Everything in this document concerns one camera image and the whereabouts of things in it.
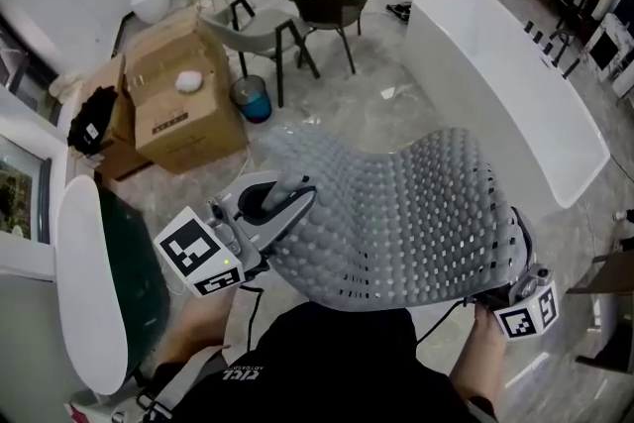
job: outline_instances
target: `gray tile floor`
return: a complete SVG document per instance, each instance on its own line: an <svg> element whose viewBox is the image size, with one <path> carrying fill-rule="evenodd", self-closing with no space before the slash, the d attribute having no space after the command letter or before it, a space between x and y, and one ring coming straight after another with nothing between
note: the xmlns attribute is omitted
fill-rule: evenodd
<svg viewBox="0 0 634 423"><path fill-rule="evenodd" d="M259 8L277 7L293 12L286 0L254 0ZM258 149L258 138L274 125L313 122L346 142L370 152L393 151L434 129L443 120L434 111L422 88L400 64L405 27L384 12L387 3L404 0L369 0L362 17L363 35L349 30L349 42L357 66L352 75L339 37L316 33L308 39L322 77L315 80L307 68L296 69L292 55L284 64L285 104L275 109L264 125L250 126L251 154L235 154L187 174L173 176L157 166L125 180L116 191L143 210L148 227L155 235L185 205L202 209L205 200L222 190L238 174L265 167L266 157ZM548 34L555 29L556 13L538 0L499 0L521 22L532 20ZM565 68L574 58L565 56ZM232 67L238 71L234 55ZM255 57L248 62L250 73L263 77L271 99L276 101L272 62ZM600 85L582 66L571 76L594 117L608 146L623 167L634 174L634 124L625 109L617 107L611 89ZM609 161L582 199L568 210L549 216L534 229L540 259L556 274L560 295L586 272L594 253L609 251L615 234L611 219L614 210L634 203L634 183ZM169 286L182 290L178 279L165 273ZM281 312L303 301L303 297L270 271L260 275L266 289L255 321L255 340ZM175 314L185 295L174 296ZM255 299L239 291L228 330L229 357L242 354L246 347L248 316ZM447 304L412 309L419 336L444 313ZM562 319L542 339L509 346L504 381L523 372L542 353L549 356L538 367L515 380L504 390L498 403L503 421L611 421L634 393L627 375L594 370L574 363L575 354L593 354L596 336L586 329L591 321L588 297L564 296ZM449 372L473 322L473 310L459 309L418 351L419 360L430 368Z"/></svg>

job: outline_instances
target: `white bathtub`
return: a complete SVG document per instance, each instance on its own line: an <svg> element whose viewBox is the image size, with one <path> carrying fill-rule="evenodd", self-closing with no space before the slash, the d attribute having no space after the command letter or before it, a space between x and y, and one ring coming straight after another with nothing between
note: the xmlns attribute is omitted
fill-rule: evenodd
<svg viewBox="0 0 634 423"><path fill-rule="evenodd" d="M413 0L404 63L533 221L575 203L609 158L573 86L497 0Z"/></svg>

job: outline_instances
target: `cardboard box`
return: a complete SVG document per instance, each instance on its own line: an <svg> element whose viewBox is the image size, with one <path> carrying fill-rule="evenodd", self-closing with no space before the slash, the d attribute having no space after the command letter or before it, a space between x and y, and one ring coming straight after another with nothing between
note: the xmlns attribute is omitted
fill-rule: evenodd
<svg viewBox="0 0 634 423"><path fill-rule="evenodd" d="M81 88L77 111L98 88L115 87L117 99L112 109L110 123L101 140L99 154L86 158L86 163L104 177L118 179L146 165L148 160L135 149L135 108L125 95L125 59L118 54L99 68ZM75 152L78 158L83 157Z"/></svg>
<svg viewBox="0 0 634 423"><path fill-rule="evenodd" d="M195 8L138 34L126 59L140 154L180 174L246 146L242 120L229 99L227 55ZM174 83L184 70L202 74L197 91L176 90Z"/></svg>

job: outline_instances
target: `textured mat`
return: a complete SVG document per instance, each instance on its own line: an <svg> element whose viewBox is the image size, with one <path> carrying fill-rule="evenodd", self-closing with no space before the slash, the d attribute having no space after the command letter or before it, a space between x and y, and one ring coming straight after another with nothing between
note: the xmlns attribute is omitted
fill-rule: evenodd
<svg viewBox="0 0 634 423"><path fill-rule="evenodd" d="M381 155L308 124L275 128L264 145L294 181L281 192L317 187L269 261L318 303L346 311L427 305L514 281L526 265L515 214L466 130Z"/></svg>

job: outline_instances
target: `dark chair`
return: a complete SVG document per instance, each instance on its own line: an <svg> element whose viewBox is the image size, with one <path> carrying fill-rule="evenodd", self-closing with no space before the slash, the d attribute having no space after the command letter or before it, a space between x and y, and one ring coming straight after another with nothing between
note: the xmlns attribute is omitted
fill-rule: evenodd
<svg viewBox="0 0 634 423"><path fill-rule="evenodd" d="M242 28L239 27L238 14L236 12L236 8L240 5L245 8L250 17ZM309 27L299 18L278 9L263 9L256 13L247 0L235 0L220 12L203 10L200 13L200 17L211 27L227 48L238 52L240 67L244 77L249 75L244 56L245 52L265 56L275 62L277 71L277 105L280 108L284 106L281 61L283 52L298 46L300 54L308 61L313 75L316 79L319 78L319 71L304 45Z"/></svg>
<svg viewBox="0 0 634 423"><path fill-rule="evenodd" d="M348 47L348 40L344 29L357 22L357 33L361 35L361 12L368 0L290 0L294 2L299 11L302 21L310 27L308 34L315 31L336 31L344 40L346 54L350 67L355 70L353 57ZM302 62L302 55L297 60L299 67Z"/></svg>

